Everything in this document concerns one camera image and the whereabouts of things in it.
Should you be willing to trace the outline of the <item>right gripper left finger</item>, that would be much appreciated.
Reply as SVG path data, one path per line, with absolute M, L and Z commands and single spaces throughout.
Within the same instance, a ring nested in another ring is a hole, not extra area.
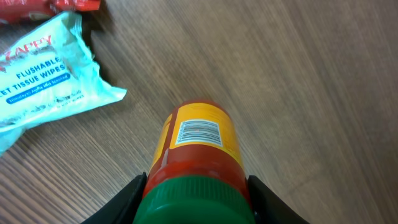
M 147 174 L 133 178 L 108 203 L 81 224 L 132 224 L 142 200 Z

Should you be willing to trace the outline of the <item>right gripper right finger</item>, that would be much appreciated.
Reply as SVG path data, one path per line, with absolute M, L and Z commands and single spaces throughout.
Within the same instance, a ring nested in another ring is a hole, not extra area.
M 308 224 L 255 175 L 249 176 L 248 189 L 257 224 Z

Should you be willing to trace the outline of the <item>red yellow sauce bottle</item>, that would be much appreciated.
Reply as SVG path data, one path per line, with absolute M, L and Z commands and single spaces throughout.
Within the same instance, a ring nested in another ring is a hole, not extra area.
M 229 114 L 192 100 L 166 119 L 134 223 L 254 223 Z

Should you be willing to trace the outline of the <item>teal wipes packet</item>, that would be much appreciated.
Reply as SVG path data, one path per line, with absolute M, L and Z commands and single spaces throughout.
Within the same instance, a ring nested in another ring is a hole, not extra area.
M 28 129 L 120 101 L 82 37 L 83 18 L 63 12 L 1 54 L 1 152 Z

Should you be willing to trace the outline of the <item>red sachet stick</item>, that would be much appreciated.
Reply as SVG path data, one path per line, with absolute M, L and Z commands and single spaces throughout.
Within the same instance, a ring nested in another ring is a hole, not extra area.
M 41 21 L 63 11 L 96 11 L 101 0 L 1 0 L 1 25 Z

